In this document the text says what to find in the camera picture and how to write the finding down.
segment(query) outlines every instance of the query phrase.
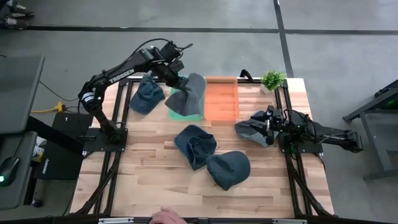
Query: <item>computer mouse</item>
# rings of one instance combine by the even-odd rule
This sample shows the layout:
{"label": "computer mouse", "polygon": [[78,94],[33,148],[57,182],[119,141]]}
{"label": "computer mouse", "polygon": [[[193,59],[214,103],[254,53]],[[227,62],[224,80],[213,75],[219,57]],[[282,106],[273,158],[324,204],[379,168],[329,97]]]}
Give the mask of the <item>computer mouse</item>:
{"label": "computer mouse", "polygon": [[0,186],[6,187],[15,180],[19,166],[19,158],[13,156],[8,157],[0,165]]}

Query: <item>yellow extension cord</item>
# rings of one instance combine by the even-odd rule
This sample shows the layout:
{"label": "yellow extension cord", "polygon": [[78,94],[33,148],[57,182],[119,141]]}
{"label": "yellow extension cord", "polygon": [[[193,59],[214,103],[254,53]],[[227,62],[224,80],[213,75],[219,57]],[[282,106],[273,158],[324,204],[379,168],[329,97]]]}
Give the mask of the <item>yellow extension cord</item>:
{"label": "yellow extension cord", "polygon": [[62,102],[58,102],[58,104],[51,109],[48,110],[42,110],[42,111],[30,111],[31,113],[49,113],[53,111],[58,111],[58,112],[64,112],[65,111],[65,105]]}

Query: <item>human hand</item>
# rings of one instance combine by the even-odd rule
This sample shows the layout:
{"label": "human hand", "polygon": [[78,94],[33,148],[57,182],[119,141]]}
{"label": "human hand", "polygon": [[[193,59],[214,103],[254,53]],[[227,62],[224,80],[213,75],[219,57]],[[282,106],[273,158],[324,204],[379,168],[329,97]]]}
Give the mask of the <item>human hand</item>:
{"label": "human hand", "polygon": [[161,208],[160,212],[152,215],[149,224],[187,224],[185,220],[179,217],[175,211],[169,208]]}

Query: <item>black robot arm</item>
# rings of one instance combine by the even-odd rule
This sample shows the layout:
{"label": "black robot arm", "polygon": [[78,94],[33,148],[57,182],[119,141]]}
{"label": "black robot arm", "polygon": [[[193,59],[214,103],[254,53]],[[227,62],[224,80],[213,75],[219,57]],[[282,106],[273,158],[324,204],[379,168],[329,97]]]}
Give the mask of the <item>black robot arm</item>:
{"label": "black robot arm", "polygon": [[251,119],[261,123],[252,124],[251,127],[266,136],[268,144],[274,143],[274,131],[283,134],[289,139],[291,145],[307,142],[307,144],[334,144],[350,152],[362,151],[360,136],[354,130],[341,130],[329,128],[312,121],[307,114],[295,110],[275,110],[268,106],[260,116]]}
{"label": "black robot arm", "polygon": [[[165,40],[167,44],[160,50],[156,47],[139,49],[154,40]],[[178,72],[183,69],[183,63],[179,58],[182,56],[182,51],[191,46],[192,44],[181,48],[166,39],[149,40],[141,44],[123,63],[108,71],[103,70],[84,84],[78,94],[79,103],[99,121],[105,142],[117,144],[120,141],[119,129],[114,122],[107,119],[102,110],[107,87],[134,73],[149,71],[152,71],[152,76],[163,80],[168,86],[182,86],[185,78],[178,76]]]}

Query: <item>white pot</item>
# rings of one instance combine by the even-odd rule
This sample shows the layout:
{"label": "white pot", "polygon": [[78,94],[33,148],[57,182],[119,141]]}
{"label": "white pot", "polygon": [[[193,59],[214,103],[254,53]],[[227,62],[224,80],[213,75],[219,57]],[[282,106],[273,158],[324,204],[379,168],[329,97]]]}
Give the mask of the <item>white pot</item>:
{"label": "white pot", "polygon": [[269,91],[269,90],[267,89],[267,87],[266,87],[264,84],[261,84],[261,85],[260,85],[260,89],[261,89],[265,94],[268,94],[268,93],[271,92],[271,91]]}

